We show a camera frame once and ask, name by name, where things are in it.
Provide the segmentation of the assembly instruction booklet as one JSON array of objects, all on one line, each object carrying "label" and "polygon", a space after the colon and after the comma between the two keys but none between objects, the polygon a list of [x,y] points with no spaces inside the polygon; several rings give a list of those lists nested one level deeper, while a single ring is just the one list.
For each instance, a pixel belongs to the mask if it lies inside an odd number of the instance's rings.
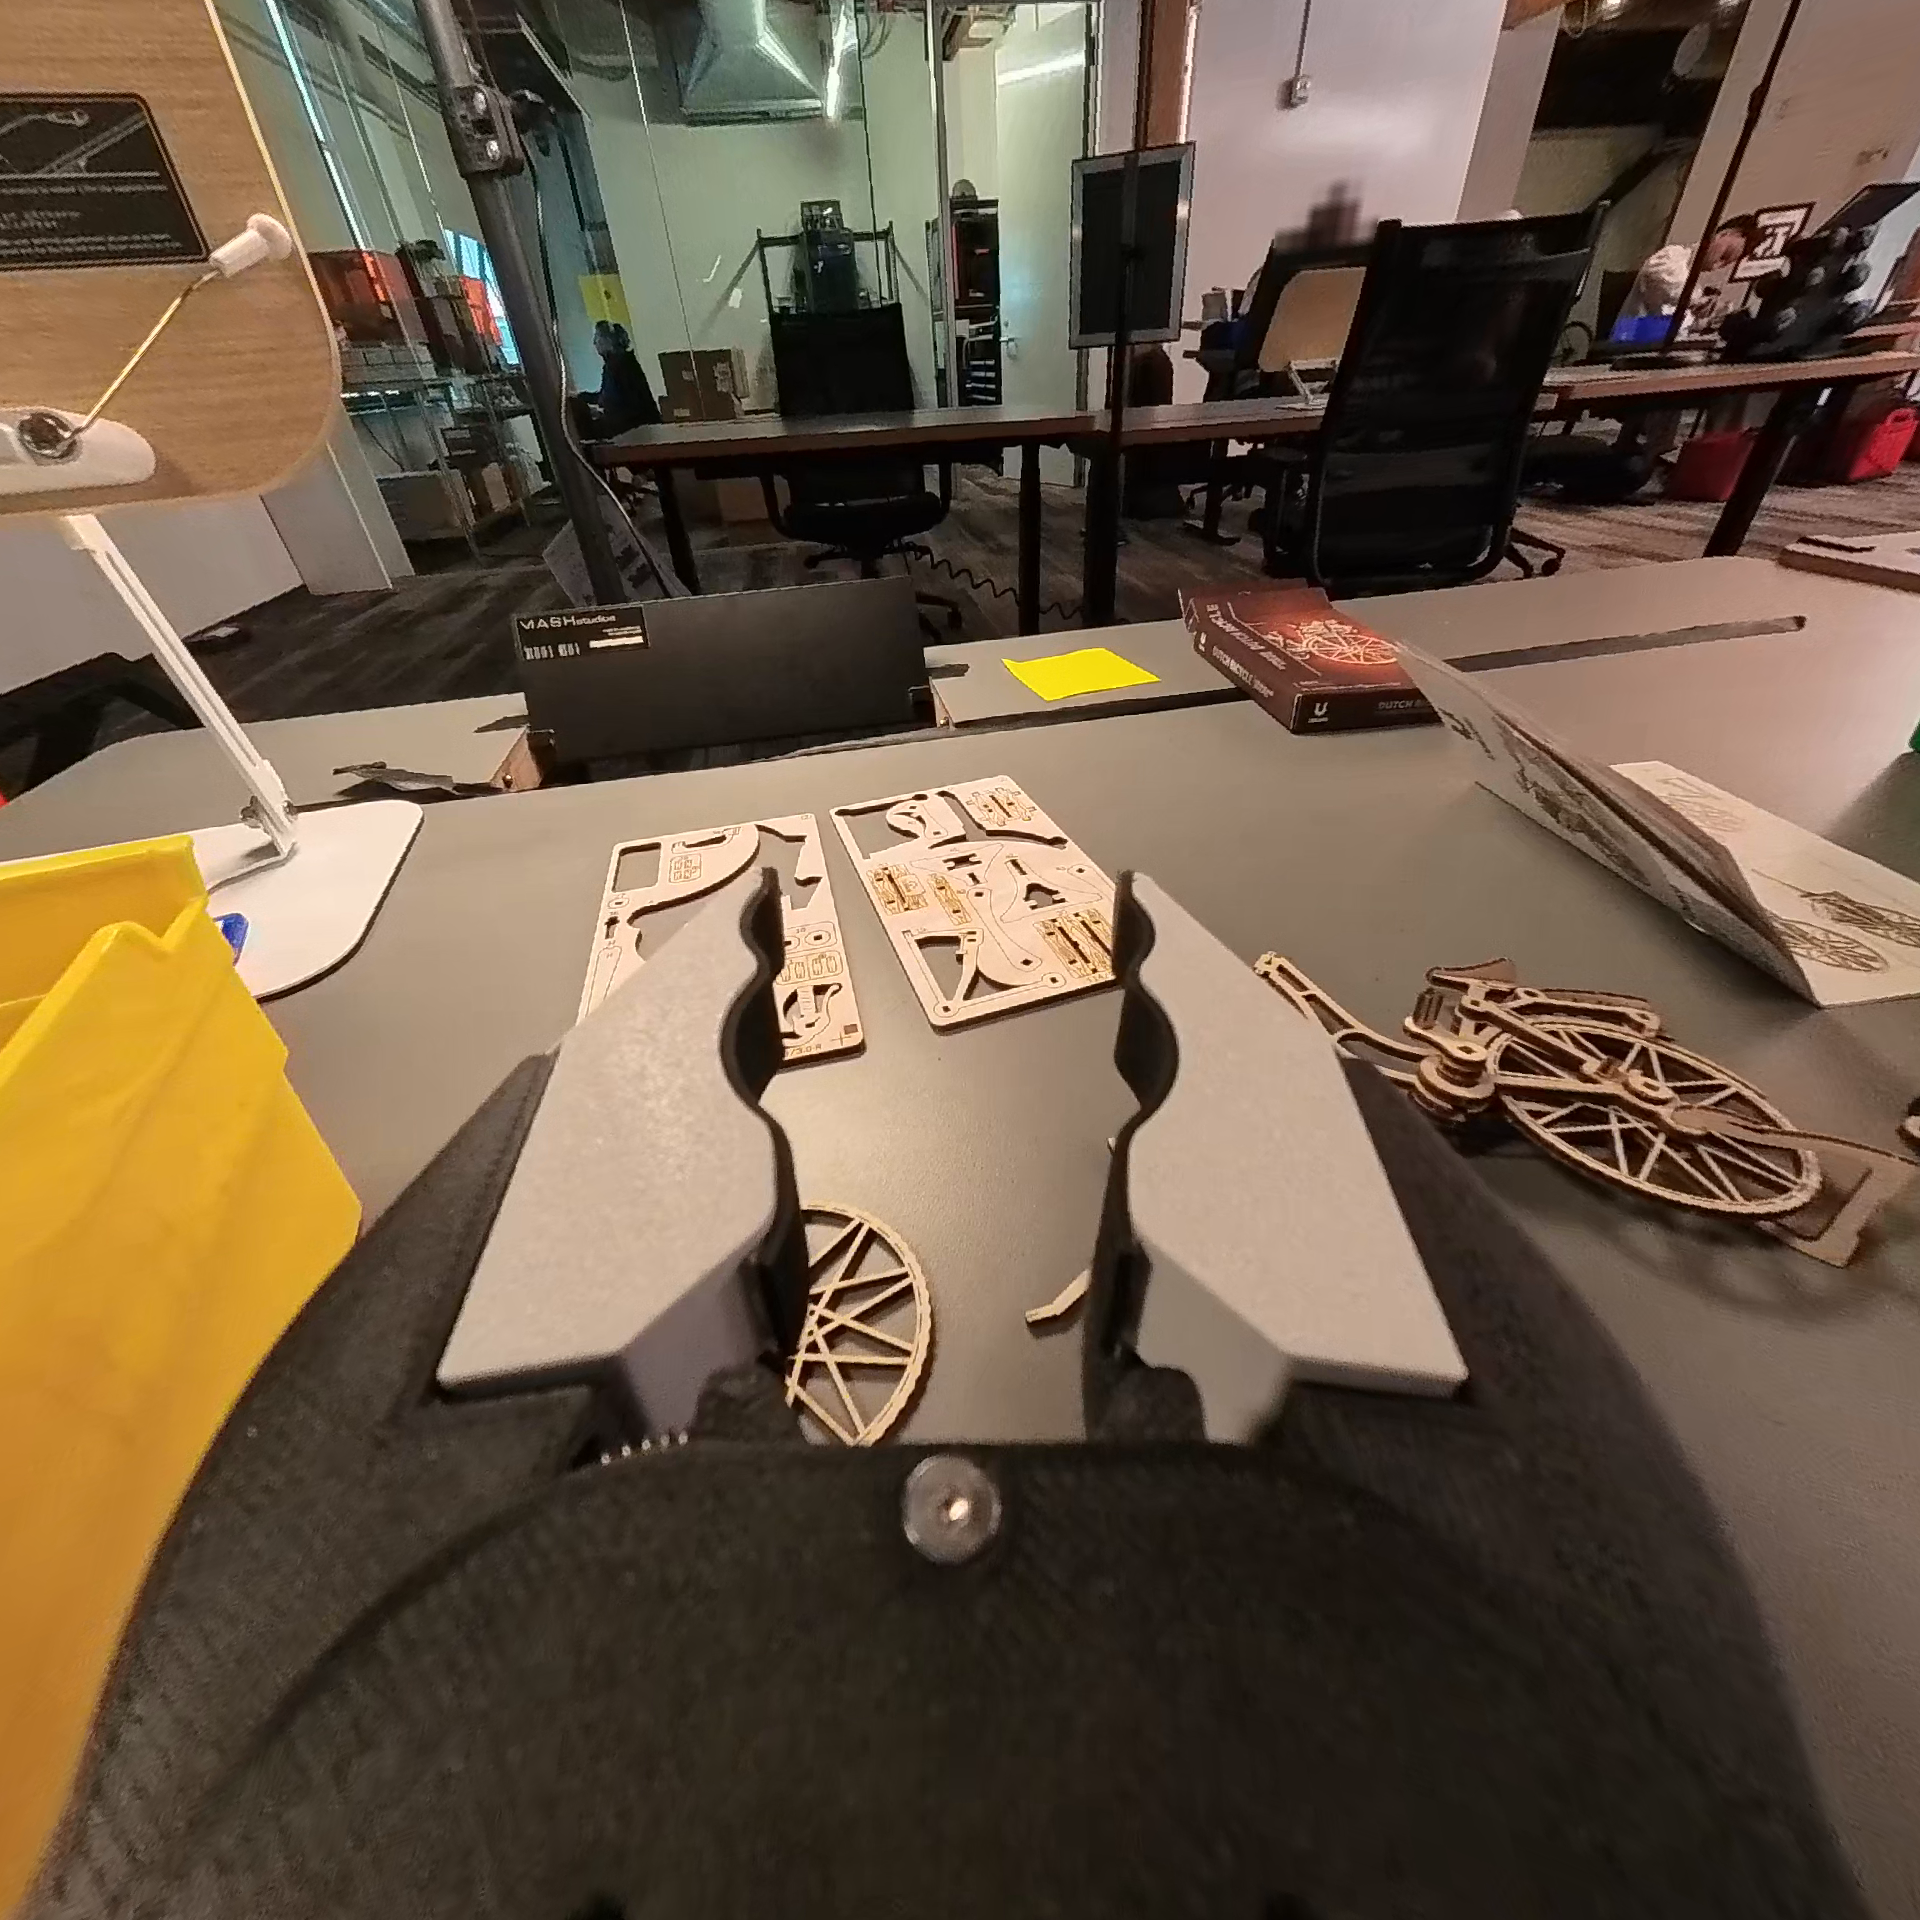
[{"label": "assembly instruction booklet", "polygon": [[1504,807],[1817,1009],[1917,995],[1917,884],[1649,760],[1602,766],[1469,675],[1399,646]]}]

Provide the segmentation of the yellow storage bin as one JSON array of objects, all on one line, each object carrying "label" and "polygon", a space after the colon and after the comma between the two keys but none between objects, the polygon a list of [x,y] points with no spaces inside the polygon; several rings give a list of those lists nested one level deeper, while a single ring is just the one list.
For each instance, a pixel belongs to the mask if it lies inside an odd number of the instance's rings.
[{"label": "yellow storage bin", "polygon": [[182,834],[4,868],[4,1913],[147,1563],[361,1204]]}]

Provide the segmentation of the wooden parts sheet curved cutout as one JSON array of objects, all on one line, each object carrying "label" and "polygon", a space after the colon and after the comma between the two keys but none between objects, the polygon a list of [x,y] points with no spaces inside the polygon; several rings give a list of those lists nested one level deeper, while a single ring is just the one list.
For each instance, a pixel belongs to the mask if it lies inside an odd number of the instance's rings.
[{"label": "wooden parts sheet curved cutout", "polygon": [[773,976],[785,1063],[859,1054],[865,1044],[815,813],[634,837],[610,852],[574,1020],[618,984],[733,876],[780,876],[785,965]]}]

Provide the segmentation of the metal light stand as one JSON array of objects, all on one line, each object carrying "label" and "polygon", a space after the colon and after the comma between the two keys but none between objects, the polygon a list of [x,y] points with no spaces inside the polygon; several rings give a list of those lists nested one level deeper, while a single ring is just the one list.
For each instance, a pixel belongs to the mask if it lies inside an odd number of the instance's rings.
[{"label": "metal light stand", "polygon": [[535,273],[514,218],[514,180],[526,174],[514,108],[485,79],[453,4],[415,4],[415,12],[436,75],[449,148],[467,185],[479,242],[493,258],[545,461],[581,548],[589,600],[634,600],[634,588],[625,584],[612,556],[605,516],[605,507],[615,507],[615,499],[570,435],[566,369],[552,335],[552,306],[545,296],[545,282]]}]

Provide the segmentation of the wooden bicycle model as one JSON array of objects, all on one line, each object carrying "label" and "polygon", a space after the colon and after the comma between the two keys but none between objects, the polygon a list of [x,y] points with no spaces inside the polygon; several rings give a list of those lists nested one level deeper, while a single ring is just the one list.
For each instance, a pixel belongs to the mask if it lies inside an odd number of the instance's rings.
[{"label": "wooden bicycle model", "polygon": [[1758,1226],[1831,1269],[1917,1185],[1917,1117],[1896,1146],[1804,1129],[1639,995],[1529,988],[1503,957],[1431,968],[1388,1033],[1277,951],[1251,968],[1438,1126],[1504,1126],[1582,1181]]}]

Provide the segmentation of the wooden book stand white base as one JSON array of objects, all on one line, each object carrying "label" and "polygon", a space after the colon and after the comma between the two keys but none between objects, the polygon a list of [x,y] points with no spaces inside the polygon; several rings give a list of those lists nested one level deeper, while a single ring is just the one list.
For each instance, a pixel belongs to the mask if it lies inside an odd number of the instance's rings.
[{"label": "wooden book stand white base", "polygon": [[362,946],[420,807],[291,804],[101,514],[264,496],[336,410],[336,331],[218,11],[4,4],[4,516],[87,562],[242,784],[194,855],[263,1003]]}]

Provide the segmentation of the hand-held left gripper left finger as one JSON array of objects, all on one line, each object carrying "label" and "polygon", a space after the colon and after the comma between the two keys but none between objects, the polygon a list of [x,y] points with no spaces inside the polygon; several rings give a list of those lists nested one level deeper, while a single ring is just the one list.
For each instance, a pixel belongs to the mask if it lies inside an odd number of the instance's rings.
[{"label": "hand-held left gripper left finger", "polygon": [[800,1195],[761,1106],[780,965],[779,876],[739,873],[557,1047],[436,1368],[444,1394],[589,1386],[661,1441],[711,1376],[797,1338]]}]

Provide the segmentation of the wooden spoked wheel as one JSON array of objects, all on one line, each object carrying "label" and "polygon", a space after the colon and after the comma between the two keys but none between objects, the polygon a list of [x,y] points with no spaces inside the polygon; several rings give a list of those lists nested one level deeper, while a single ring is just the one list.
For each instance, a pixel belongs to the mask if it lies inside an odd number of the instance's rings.
[{"label": "wooden spoked wheel", "polygon": [[785,1405],[814,1445],[865,1449],[915,1412],[932,1356],[932,1292],[870,1213],[807,1204],[807,1299]]}]

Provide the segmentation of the wooden parts sheet with slots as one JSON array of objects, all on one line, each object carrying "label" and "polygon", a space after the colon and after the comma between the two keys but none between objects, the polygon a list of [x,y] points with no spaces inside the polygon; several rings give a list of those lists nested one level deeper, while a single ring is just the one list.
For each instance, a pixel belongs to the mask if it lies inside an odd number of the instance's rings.
[{"label": "wooden parts sheet with slots", "polygon": [[836,807],[831,824],[937,1031],[1112,980],[1112,879],[1011,778]]}]

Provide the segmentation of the pale wooden chair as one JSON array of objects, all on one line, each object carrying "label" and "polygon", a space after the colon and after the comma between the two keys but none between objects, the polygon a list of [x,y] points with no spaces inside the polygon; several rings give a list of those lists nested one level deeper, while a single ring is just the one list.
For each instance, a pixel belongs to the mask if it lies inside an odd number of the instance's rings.
[{"label": "pale wooden chair", "polygon": [[1251,359],[1261,393],[1290,400],[1318,394],[1311,380],[1330,380],[1363,282],[1363,264],[1322,264],[1283,278]]}]

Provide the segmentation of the shelf with orange machines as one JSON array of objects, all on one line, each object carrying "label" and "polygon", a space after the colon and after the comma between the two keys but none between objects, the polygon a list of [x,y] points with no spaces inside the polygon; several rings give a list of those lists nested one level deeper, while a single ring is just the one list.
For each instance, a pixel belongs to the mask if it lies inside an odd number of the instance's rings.
[{"label": "shelf with orange machines", "polygon": [[549,479],[526,380],[479,278],[439,243],[308,256],[336,325],[345,416],[404,545],[528,519]]}]

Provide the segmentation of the flat wooden board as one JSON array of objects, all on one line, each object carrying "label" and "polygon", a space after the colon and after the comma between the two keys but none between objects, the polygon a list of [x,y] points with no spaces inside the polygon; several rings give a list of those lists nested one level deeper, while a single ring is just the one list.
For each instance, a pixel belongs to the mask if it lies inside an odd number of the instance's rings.
[{"label": "flat wooden board", "polygon": [[1776,562],[1852,584],[1917,591],[1917,530],[1808,535],[1776,553]]}]

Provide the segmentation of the grey panel on pole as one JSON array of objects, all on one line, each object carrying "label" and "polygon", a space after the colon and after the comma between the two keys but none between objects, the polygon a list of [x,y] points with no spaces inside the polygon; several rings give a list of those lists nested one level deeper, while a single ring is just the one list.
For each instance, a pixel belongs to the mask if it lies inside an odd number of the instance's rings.
[{"label": "grey panel on pole", "polygon": [[1107,394],[1076,450],[1087,460],[1082,620],[1112,623],[1119,436],[1133,348],[1182,331],[1196,141],[1073,164],[1070,348],[1107,353]]}]

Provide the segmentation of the black mesh office chair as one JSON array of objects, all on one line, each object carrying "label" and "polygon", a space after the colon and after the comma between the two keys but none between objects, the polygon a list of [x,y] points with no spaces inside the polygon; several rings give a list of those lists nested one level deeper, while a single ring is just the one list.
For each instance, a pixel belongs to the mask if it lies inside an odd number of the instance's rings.
[{"label": "black mesh office chair", "polygon": [[1457,588],[1503,560],[1538,400],[1606,202],[1382,220],[1283,562],[1330,600]]}]

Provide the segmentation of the long brown table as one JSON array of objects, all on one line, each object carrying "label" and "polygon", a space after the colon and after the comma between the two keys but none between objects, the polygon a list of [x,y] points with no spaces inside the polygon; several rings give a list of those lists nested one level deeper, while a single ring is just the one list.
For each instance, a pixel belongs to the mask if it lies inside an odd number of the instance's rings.
[{"label": "long brown table", "polygon": [[596,468],[704,472],[773,479],[836,466],[980,468],[1000,453],[1018,453],[1018,637],[1033,637],[1041,598],[1041,468],[1042,447],[1095,453],[1107,447],[1103,410],[1042,405],[915,407],[831,418],[744,418],[637,428],[589,447]]},{"label": "long brown table", "polygon": [[1831,359],[1793,359],[1762,363],[1685,363],[1685,367],[1566,367],[1542,377],[1535,418],[1574,421],[1582,416],[1616,416],[1625,405],[1683,407],[1727,394],[1772,394],[1727,503],[1700,548],[1707,560],[1736,556],[1787,455],[1807,435],[1828,394],[1851,394],[1874,380],[1917,372],[1912,348],[1846,351]]}]

